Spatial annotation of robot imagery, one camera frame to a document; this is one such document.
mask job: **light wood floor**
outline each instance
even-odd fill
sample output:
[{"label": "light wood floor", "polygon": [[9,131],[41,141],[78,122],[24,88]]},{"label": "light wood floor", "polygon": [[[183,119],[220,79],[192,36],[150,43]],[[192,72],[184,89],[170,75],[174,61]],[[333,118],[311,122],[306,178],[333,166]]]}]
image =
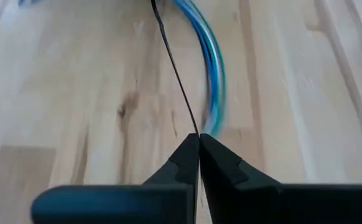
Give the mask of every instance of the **light wood floor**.
[{"label": "light wood floor", "polygon": [[[362,0],[195,2],[225,57],[219,139],[281,182],[362,183]],[[197,36],[160,10],[202,125]],[[140,184],[191,132],[149,0],[0,0],[0,223],[49,187]]]}]

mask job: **wire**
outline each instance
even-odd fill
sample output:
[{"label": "wire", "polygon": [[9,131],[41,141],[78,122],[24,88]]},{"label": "wire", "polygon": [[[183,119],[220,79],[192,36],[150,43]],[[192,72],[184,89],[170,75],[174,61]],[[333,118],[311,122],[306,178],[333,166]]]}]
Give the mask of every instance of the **wire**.
[{"label": "wire", "polygon": [[172,52],[171,52],[170,45],[169,45],[169,41],[167,40],[167,36],[166,36],[165,30],[164,30],[163,21],[162,21],[162,19],[160,18],[159,12],[158,12],[158,10],[157,10],[156,0],[151,0],[151,3],[152,3],[152,8],[153,8],[153,10],[154,10],[154,14],[155,14],[155,17],[156,17],[156,19],[157,19],[157,22],[159,23],[160,33],[162,34],[162,38],[163,38],[164,44],[165,44],[165,46],[166,46],[167,53],[169,54],[169,57],[170,57],[170,60],[171,60],[171,64],[172,64],[173,69],[174,69],[174,72],[175,72],[175,76],[177,77],[177,80],[178,80],[178,82],[179,82],[179,85],[180,85],[180,88],[181,88],[181,92],[182,92],[183,98],[184,98],[184,100],[185,100],[185,102],[186,102],[186,104],[187,104],[188,111],[189,111],[189,115],[190,115],[190,117],[191,117],[191,119],[192,119],[193,128],[195,129],[196,134],[199,135],[199,130],[198,130],[198,126],[196,125],[195,117],[193,116],[193,112],[192,112],[191,106],[190,106],[190,104],[189,104],[187,95],[185,94],[185,90],[184,90],[184,88],[183,88],[183,85],[182,85],[182,82],[181,82],[181,79],[180,79],[179,72],[178,72],[178,70],[177,70],[177,67],[175,66],[173,54],[172,54]]},{"label": "wire", "polygon": [[[211,94],[209,99],[209,116],[205,121],[203,132],[216,136],[221,131],[225,117],[226,78],[223,56],[212,29],[196,5],[190,0],[174,0],[174,3],[178,5],[191,21],[199,36],[205,61],[211,62],[209,64],[206,63]],[[204,52],[204,46],[207,47],[209,54]]]}]

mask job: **butcher block countertop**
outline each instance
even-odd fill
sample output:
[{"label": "butcher block countertop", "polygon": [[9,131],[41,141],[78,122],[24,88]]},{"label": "butcher block countertop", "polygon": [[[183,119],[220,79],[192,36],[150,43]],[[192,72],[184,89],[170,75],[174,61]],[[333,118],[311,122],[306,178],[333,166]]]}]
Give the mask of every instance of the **butcher block countertop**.
[{"label": "butcher block countertop", "polygon": [[[362,0],[194,1],[225,60],[218,139],[280,182],[362,183]],[[201,127],[197,35],[159,11]],[[192,132],[149,0],[0,0],[0,224],[58,185],[141,184]]]}]

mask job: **blue wire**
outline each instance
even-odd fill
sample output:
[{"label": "blue wire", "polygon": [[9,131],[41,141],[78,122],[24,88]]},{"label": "blue wire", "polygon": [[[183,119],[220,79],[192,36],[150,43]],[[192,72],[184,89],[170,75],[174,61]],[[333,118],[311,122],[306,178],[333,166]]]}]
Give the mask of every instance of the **blue wire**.
[{"label": "blue wire", "polygon": [[218,83],[219,83],[219,81],[217,79],[218,71],[216,69],[214,69],[214,67],[213,67],[214,55],[212,55],[211,52],[208,51],[208,49],[207,49],[208,37],[202,34],[202,33],[204,33],[202,31],[203,28],[199,25],[199,23],[196,21],[196,19],[192,16],[192,12],[190,12],[190,11],[192,11],[192,8],[189,7],[186,3],[182,4],[183,2],[175,1],[175,3],[184,12],[184,14],[188,17],[188,19],[192,22],[192,25],[194,26],[194,28],[199,36],[201,47],[205,49],[205,52],[204,52],[205,58],[208,62],[211,62],[210,71],[209,71],[209,78],[210,78],[210,83],[211,83],[211,97],[210,97],[210,102],[209,102],[210,115],[205,124],[205,126],[209,127],[206,129],[208,129],[207,131],[211,134],[213,132],[213,124],[216,123],[217,115],[219,112],[219,111],[217,111],[218,110],[217,106],[219,105],[218,104],[218,87],[219,87]]},{"label": "blue wire", "polygon": [[216,52],[216,54],[218,54],[218,60],[220,61],[221,80],[222,80],[222,86],[220,87],[220,88],[222,88],[221,103],[219,104],[218,114],[216,114],[216,116],[215,116],[216,120],[215,120],[214,126],[210,129],[212,135],[216,136],[220,132],[221,127],[223,125],[223,121],[224,121],[224,118],[225,118],[224,117],[225,106],[226,106],[225,64],[224,64],[224,59],[223,59],[223,56],[222,56],[222,53],[221,53],[221,49],[220,49],[220,46],[218,45],[218,41],[215,38],[213,30],[210,28],[210,25],[207,23],[204,16],[199,11],[198,7],[196,7],[195,3],[193,3],[193,1],[191,1],[191,0],[175,0],[175,1],[189,2],[191,4],[191,6],[192,6],[192,10],[195,11],[200,16],[200,18],[203,20],[204,24],[202,24],[201,26],[205,26],[209,30],[209,34],[207,34],[207,35],[210,35],[211,37],[213,37],[213,41],[214,41],[214,45],[215,45],[214,46],[215,52]]}]

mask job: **cable bundle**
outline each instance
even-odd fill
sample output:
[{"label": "cable bundle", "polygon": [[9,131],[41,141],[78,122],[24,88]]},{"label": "cable bundle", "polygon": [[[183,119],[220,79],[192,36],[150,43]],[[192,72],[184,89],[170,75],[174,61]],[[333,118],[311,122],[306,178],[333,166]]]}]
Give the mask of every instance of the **cable bundle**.
[{"label": "cable bundle", "polygon": [[223,125],[226,101],[225,66],[220,46],[207,21],[191,0],[174,0],[174,3],[191,21],[202,47],[210,84],[209,111],[203,132],[216,136]]}]

